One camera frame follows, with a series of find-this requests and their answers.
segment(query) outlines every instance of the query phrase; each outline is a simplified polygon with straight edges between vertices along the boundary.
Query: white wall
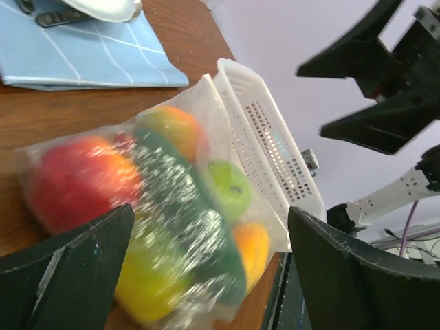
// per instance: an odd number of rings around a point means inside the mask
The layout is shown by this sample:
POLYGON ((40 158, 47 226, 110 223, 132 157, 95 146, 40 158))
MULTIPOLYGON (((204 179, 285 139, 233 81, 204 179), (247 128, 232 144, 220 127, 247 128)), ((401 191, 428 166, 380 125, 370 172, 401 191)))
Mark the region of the white wall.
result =
POLYGON ((206 4, 210 10, 214 10, 218 5, 220 5, 224 0, 200 0, 206 4))
MULTIPOLYGON (((413 21, 418 5, 407 0, 382 34, 389 47, 413 21)), ((327 208, 363 197, 397 179, 420 155, 440 143, 440 124, 422 133, 396 156, 386 156, 318 135, 324 123, 357 111, 365 100, 354 80, 297 78, 299 64, 343 34, 375 0, 224 0, 212 11, 236 59, 262 75, 301 150, 312 148, 320 162, 316 183, 327 208)), ((440 199, 423 200, 414 223, 440 221, 440 199)), ((372 225, 361 237, 401 229, 409 207, 372 225)))

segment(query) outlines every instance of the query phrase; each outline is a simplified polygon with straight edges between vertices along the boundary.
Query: clear plastic bag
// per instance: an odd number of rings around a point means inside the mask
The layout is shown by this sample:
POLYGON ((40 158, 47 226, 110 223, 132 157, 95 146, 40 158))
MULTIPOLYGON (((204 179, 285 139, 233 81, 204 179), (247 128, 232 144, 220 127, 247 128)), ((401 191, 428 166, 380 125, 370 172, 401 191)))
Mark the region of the clear plastic bag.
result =
POLYGON ((141 325, 230 321, 286 229, 234 154, 209 75, 117 126, 18 150, 25 200, 60 234, 130 203, 131 242, 115 296, 141 325))

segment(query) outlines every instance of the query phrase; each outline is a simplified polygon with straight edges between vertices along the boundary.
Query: white plate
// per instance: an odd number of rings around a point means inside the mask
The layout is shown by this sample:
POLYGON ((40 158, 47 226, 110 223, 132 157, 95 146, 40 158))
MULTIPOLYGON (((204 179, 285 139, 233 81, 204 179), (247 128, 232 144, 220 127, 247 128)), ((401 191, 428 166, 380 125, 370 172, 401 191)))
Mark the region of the white plate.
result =
POLYGON ((108 22, 135 19, 142 11, 141 0, 63 0, 85 14, 108 22))

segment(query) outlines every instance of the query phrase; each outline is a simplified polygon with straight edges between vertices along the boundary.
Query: green vegetable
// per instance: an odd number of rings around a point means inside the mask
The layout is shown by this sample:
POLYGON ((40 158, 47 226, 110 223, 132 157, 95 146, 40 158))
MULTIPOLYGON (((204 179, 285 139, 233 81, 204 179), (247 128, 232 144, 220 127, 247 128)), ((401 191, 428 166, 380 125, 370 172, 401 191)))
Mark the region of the green vegetable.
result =
POLYGON ((160 209, 161 226, 187 250, 192 277, 203 284, 194 295, 239 305, 246 295, 245 270, 226 217, 203 178, 159 133, 141 128, 134 138, 131 157, 144 179, 143 199, 160 209))

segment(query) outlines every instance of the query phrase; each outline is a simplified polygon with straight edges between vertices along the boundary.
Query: blue cloth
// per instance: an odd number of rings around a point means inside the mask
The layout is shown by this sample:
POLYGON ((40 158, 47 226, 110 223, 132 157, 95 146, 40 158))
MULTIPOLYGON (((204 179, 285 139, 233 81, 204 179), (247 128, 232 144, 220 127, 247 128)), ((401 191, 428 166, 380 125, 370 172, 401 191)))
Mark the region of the blue cloth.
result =
MULTIPOLYGON (((36 12, 64 10, 34 0, 36 12)), ((5 85, 45 91, 184 87, 144 13, 128 23, 98 20, 41 28, 14 0, 0 0, 0 72, 5 85)))

